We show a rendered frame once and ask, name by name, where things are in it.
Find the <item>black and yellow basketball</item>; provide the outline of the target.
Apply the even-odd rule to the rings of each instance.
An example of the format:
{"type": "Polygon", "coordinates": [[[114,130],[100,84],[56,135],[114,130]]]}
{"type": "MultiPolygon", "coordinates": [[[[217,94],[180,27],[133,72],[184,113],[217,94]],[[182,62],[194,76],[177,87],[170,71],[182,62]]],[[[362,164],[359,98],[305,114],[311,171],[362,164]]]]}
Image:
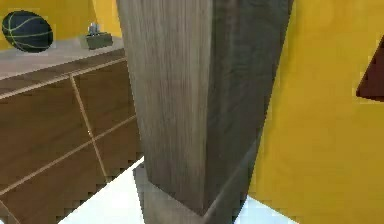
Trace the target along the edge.
{"type": "Polygon", "coordinates": [[[40,53],[50,48],[54,35],[42,16],[26,10],[9,12],[0,22],[5,40],[15,49],[40,53]]]}

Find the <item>grey wooden cupboard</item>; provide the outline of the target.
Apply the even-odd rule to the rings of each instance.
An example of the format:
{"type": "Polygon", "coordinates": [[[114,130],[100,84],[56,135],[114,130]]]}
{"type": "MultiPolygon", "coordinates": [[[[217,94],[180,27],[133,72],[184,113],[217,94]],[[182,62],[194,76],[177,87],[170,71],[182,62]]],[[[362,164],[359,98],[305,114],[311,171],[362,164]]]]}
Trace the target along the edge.
{"type": "Polygon", "coordinates": [[[234,224],[295,0],[116,0],[145,224],[234,224]]]}

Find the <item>dark green tissue box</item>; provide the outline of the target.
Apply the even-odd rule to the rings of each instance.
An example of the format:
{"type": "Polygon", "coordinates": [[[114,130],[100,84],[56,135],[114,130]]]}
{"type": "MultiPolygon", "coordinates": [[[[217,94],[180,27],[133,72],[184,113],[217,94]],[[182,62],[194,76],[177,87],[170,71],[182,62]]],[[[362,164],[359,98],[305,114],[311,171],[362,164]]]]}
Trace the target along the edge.
{"type": "Polygon", "coordinates": [[[108,32],[102,32],[96,22],[88,26],[88,34],[85,37],[88,48],[91,50],[108,47],[113,45],[112,35],[108,32]]]}

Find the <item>brown chest of drawers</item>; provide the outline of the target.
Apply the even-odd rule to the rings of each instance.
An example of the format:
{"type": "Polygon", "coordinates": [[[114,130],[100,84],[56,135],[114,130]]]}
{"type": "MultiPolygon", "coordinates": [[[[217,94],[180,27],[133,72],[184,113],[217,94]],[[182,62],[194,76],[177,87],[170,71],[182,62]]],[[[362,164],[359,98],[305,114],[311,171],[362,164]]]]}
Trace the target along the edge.
{"type": "Polygon", "coordinates": [[[59,224],[141,155],[121,38],[0,52],[0,224],[59,224]]]}

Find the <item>dark brown framed picture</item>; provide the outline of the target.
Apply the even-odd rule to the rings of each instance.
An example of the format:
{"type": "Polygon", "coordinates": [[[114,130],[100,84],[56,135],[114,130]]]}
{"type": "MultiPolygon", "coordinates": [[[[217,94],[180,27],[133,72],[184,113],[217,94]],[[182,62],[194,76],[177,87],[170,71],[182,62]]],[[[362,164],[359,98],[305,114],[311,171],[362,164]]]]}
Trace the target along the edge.
{"type": "Polygon", "coordinates": [[[384,35],[358,85],[356,96],[384,102],[384,35]]]}

